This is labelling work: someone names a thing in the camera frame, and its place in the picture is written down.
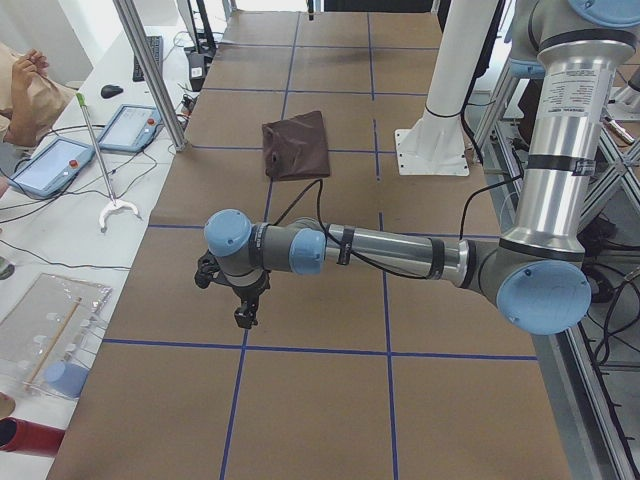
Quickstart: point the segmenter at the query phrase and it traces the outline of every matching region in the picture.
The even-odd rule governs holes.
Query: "wooden stick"
[[[60,328],[58,329],[54,337],[51,339],[51,343],[47,347],[47,350],[42,354],[42,358],[40,359],[40,362],[38,363],[35,370],[31,374],[31,377],[29,377],[29,380],[27,380],[27,384],[31,384],[35,380],[35,378],[38,376],[38,373],[42,369],[44,362],[47,361],[47,358],[49,357],[49,354],[53,350],[53,347],[55,347],[56,343],[58,343],[58,340],[60,339],[62,332],[64,332],[64,329],[67,328],[67,325],[69,325],[69,322],[71,321],[71,317],[73,317],[73,314],[76,313],[76,310],[80,306],[81,302],[82,302],[81,297],[76,298],[76,301],[73,304],[73,307],[71,307],[71,310],[69,310],[69,313],[67,313],[67,316],[64,317],[64,320],[62,321],[62,325],[60,326]]]

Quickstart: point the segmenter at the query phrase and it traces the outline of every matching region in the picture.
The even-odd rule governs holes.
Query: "label sticker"
[[[573,169],[574,177],[590,177],[596,173],[596,162],[583,158],[576,162]]]
[[[537,118],[588,117],[599,123],[612,78],[608,70],[587,68],[547,75]]]

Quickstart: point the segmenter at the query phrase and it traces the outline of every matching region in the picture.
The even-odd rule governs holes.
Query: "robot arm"
[[[580,271],[580,210],[595,168],[616,68],[637,44],[640,0],[519,0],[513,55],[537,54],[546,72],[514,227],[499,242],[416,238],[301,219],[252,225],[224,210],[205,227],[196,283],[233,288],[236,321],[256,322],[269,271],[320,273],[350,261],[415,279],[444,279],[484,295],[513,324],[553,334],[579,322],[591,301]]]

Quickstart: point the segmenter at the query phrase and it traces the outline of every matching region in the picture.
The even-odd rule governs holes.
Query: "white grabber tool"
[[[113,191],[113,186],[111,185],[111,180],[109,179],[109,172],[107,171],[107,166],[104,163],[104,158],[102,158],[102,152],[100,152],[100,145],[98,145],[98,140],[96,140],[96,135],[93,133],[93,127],[91,125],[91,118],[89,117],[89,110],[87,109],[87,105],[84,102],[84,95],[81,93],[76,93],[76,98],[78,99],[78,103],[80,103],[80,109],[82,110],[82,115],[84,116],[84,121],[87,124],[87,129],[89,130],[89,136],[91,137],[91,143],[93,144],[93,148],[96,150],[96,157],[98,158],[98,163],[100,164],[100,170],[102,170],[102,177],[104,178],[104,183],[107,185],[107,191],[109,192],[109,203],[102,209],[100,212],[100,217],[98,218],[98,223],[100,224],[100,231],[107,231],[107,217],[113,212],[117,212],[118,210],[129,209],[133,212],[133,214],[140,217],[140,213],[138,211],[138,207],[136,207],[131,202],[126,202],[122,199],[116,197],[116,194]]]

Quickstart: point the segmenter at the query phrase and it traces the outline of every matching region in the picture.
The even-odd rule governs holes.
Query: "brown cloth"
[[[274,181],[328,177],[329,149],[322,113],[262,125],[266,174]]]

